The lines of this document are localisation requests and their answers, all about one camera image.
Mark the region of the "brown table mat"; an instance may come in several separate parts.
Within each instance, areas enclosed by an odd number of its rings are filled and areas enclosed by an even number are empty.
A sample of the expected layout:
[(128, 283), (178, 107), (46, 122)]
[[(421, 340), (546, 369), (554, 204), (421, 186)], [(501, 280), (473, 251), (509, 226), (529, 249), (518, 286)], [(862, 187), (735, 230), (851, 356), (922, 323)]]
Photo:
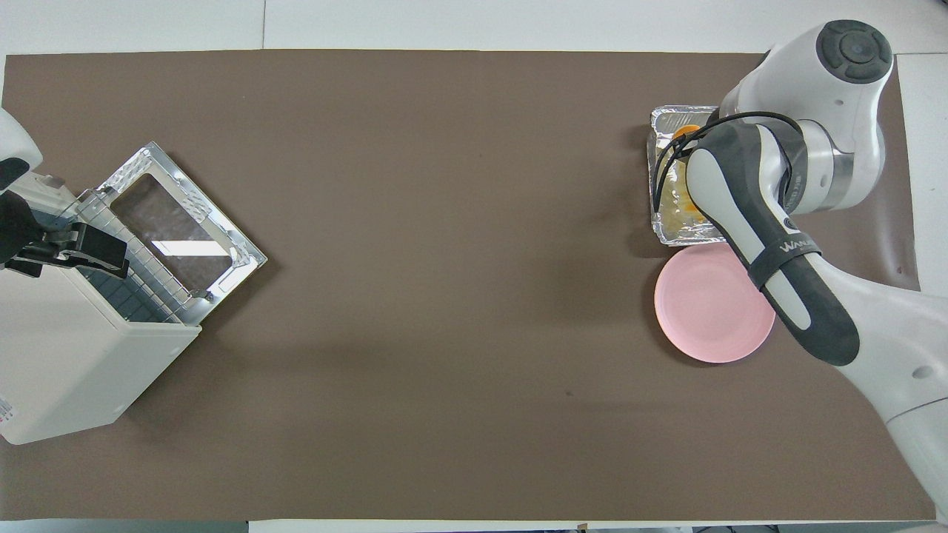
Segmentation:
[(14, 56), (75, 191), (157, 142), (268, 256), (115, 423), (0, 444), (0, 520), (930, 520), (776, 324), (704, 365), (652, 303), (651, 110), (759, 54)]

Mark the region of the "aluminium foil tray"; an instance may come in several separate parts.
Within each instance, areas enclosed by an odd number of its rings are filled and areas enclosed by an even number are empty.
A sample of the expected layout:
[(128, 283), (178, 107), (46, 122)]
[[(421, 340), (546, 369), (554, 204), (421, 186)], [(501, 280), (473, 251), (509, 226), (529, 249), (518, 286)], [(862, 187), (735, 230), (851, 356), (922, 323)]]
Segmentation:
[[(674, 232), (671, 232), (663, 224), (659, 213), (659, 199), (655, 192), (655, 183), (658, 171), (656, 164), (666, 152), (668, 144), (672, 141), (674, 132), (685, 124), (694, 124), (704, 127), (711, 117), (715, 108), (713, 106), (687, 106), (687, 105), (667, 105), (659, 106), (651, 111), (650, 115), (650, 134), (647, 139), (647, 177), (649, 178), (649, 203), (651, 227), (657, 236), (657, 239), (663, 245), (669, 247), (688, 247), (693, 245), (707, 245), (711, 243), (724, 242), (720, 230), (717, 229), (705, 217), (705, 222), (697, 225), (685, 226)], [(685, 162), (685, 172), (687, 171), (687, 156), (680, 157)]]

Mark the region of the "glass oven door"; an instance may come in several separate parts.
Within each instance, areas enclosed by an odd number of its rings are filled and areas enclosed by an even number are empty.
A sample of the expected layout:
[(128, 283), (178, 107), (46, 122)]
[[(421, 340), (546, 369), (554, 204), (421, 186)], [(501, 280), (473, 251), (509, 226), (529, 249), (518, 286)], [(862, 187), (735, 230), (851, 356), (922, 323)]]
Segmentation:
[(157, 260), (180, 324), (197, 326), (267, 263), (267, 256), (156, 142), (101, 185), (106, 203)]

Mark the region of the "striped orange bread loaf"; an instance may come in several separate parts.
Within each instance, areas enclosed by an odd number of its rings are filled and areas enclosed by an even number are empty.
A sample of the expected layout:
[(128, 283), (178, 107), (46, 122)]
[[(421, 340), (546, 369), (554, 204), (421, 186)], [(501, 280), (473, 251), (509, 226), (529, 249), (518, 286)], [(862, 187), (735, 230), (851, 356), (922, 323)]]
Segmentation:
[(704, 216), (694, 205), (687, 191), (685, 162), (681, 158), (672, 158), (675, 150), (683, 147), (685, 138), (696, 132), (698, 128), (700, 126), (694, 124), (685, 124), (678, 128), (666, 152), (656, 164), (658, 174), (655, 192), (659, 199), (659, 213), (664, 226), (670, 232), (671, 230), (677, 232), (682, 227), (705, 222)]

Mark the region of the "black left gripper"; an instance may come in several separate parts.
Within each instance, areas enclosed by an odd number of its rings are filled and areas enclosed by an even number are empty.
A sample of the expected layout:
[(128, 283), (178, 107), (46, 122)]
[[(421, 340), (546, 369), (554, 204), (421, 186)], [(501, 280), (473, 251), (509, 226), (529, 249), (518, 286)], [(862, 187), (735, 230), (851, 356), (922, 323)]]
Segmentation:
[[(62, 254), (67, 244), (69, 258)], [(86, 223), (72, 223), (70, 232), (41, 225), (26, 199), (11, 191), (0, 195), (0, 269), (38, 278), (44, 264), (60, 269), (83, 266), (126, 279), (127, 250), (125, 240)]]

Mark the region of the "cream toaster oven body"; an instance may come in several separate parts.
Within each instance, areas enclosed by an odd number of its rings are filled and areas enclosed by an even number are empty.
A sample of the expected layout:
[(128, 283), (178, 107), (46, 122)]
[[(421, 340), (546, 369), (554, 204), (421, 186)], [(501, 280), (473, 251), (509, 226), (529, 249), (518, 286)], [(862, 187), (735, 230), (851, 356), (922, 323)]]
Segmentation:
[[(44, 223), (77, 198), (28, 172), (11, 187)], [(130, 323), (81, 276), (0, 270), (0, 436), (27, 444), (114, 423), (196, 339), (200, 325)]]

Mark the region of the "pink round plate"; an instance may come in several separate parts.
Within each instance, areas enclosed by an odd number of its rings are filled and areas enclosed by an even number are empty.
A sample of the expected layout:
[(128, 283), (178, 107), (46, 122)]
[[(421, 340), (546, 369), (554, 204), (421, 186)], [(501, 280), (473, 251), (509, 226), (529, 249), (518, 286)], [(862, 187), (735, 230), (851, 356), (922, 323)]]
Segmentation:
[(664, 336), (692, 360), (728, 364), (767, 340), (775, 311), (726, 243), (684, 247), (661, 268), (653, 295)]

